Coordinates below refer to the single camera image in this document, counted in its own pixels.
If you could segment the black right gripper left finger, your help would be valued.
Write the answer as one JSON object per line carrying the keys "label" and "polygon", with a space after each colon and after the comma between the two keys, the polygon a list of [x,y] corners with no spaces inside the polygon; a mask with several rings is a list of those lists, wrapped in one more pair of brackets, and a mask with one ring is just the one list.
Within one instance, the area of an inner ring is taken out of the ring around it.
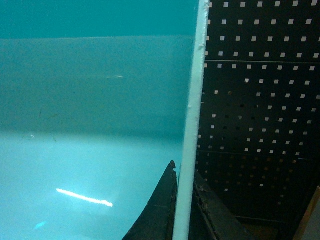
{"label": "black right gripper left finger", "polygon": [[171,240],[173,238],[177,173],[172,160],[166,167],[144,210],[124,240]]}

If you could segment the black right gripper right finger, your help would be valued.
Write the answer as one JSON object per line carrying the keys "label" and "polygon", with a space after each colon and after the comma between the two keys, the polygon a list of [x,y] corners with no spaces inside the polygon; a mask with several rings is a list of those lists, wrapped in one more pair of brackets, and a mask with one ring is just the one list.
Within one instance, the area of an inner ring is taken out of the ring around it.
{"label": "black right gripper right finger", "polygon": [[198,171],[194,173],[190,240],[254,240]]}

